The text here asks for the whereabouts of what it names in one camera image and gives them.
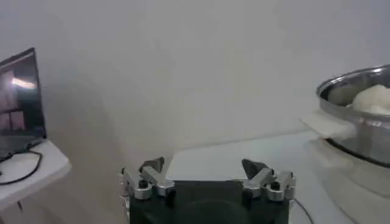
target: laptop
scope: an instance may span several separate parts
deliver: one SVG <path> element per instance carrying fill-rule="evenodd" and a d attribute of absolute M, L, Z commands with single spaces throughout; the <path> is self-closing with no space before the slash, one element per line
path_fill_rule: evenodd
<path fill-rule="evenodd" d="M 35 49 L 0 62 L 0 162 L 46 138 Z"/>

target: black cable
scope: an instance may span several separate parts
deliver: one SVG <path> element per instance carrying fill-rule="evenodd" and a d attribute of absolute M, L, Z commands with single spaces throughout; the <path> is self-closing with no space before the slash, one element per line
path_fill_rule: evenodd
<path fill-rule="evenodd" d="M 306 213 L 307 217 L 309 218 L 310 220 L 310 223 L 311 224 L 314 224 L 314 220 L 312 218 L 312 216 L 310 215 L 310 213 L 307 211 L 307 209 L 303 206 L 303 204 L 298 201 L 298 199 L 294 198 L 294 201 L 299 205 L 299 207 L 301 207 L 303 209 L 303 211 Z"/>
<path fill-rule="evenodd" d="M 31 175 L 33 175 L 33 174 L 39 169 L 39 167 L 41 166 L 41 162 L 42 162 L 42 158 L 43 158 L 42 153 L 28 150 L 28 151 L 23 151 L 23 152 L 17 152 L 17 153 L 15 153 L 15 155 L 16 155 L 16 154 L 34 154 L 34 155 L 38 155 L 38 162 L 37 162 L 37 165 L 36 165 L 35 168 L 34 168 L 31 172 L 29 172 L 27 175 L 25 175 L 25 176 L 23 176 L 23 177 L 21 177 L 21 178 L 12 180 L 12 181 L 0 182 L 0 186 L 10 185 L 10 184 L 14 184 L 14 183 L 23 181 L 23 180 L 25 180 L 25 179 L 31 177 Z"/>

